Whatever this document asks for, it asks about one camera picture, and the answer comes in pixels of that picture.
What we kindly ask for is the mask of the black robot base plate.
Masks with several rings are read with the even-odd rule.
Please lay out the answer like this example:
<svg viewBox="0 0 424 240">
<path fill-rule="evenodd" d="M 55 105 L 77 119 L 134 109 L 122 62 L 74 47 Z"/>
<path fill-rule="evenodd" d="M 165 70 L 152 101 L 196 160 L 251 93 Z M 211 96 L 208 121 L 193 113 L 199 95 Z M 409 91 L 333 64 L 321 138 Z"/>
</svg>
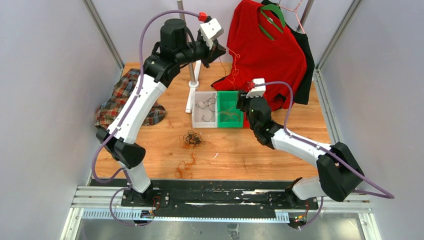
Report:
<svg viewBox="0 0 424 240">
<path fill-rule="evenodd" d="M 285 201 L 288 181 L 153 179 L 150 199 L 125 190 L 123 207 L 158 207 L 158 217 L 210 219 L 271 219 L 276 211 L 304 214 L 317 210 L 316 198 L 292 206 Z"/>
</svg>

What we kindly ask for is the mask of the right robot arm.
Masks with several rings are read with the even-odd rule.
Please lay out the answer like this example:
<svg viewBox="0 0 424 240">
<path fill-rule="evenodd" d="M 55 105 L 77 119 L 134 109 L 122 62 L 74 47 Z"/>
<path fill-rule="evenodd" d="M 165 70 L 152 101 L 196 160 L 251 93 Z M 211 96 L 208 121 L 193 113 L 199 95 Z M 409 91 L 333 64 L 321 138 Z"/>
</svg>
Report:
<svg viewBox="0 0 424 240">
<path fill-rule="evenodd" d="M 342 202 L 363 181 L 363 171 L 346 144 L 320 143 L 286 129 L 272 119 L 264 97 L 248 97 L 247 92 L 241 91 L 237 94 L 236 108 L 246 114 L 260 144 L 292 154 L 316 167 L 316 177 L 299 177 L 285 188 L 283 196 L 291 208 L 297 209 L 315 197 Z"/>
</svg>

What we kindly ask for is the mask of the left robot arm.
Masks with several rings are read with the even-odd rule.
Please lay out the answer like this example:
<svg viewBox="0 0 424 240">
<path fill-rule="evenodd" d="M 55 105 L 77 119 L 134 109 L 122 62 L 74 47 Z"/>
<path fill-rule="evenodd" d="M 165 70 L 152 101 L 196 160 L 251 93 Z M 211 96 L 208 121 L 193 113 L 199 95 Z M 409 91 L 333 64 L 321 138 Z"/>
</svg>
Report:
<svg viewBox="0 0 424 240">
<path fill-rule="evenodd" d="M 140 206 L 153 201 L 153 187 L 143 159 L 146 150 L 136 137 L 158 98 L 181 72 L 183 65 L 201 61 L 205 67 L 226 53 L 218 37 L 224 32 L 218 20 L 208 16 L 194 38 L 182 19 L 171 18 L 160 28 L 160 40 L 145 59 L 135 87 L 117 118 L 96 133 L 100 148 L 105 148 L 121 165 L 128 181 L 127 193 L 134 194 Z"/>
</svg>

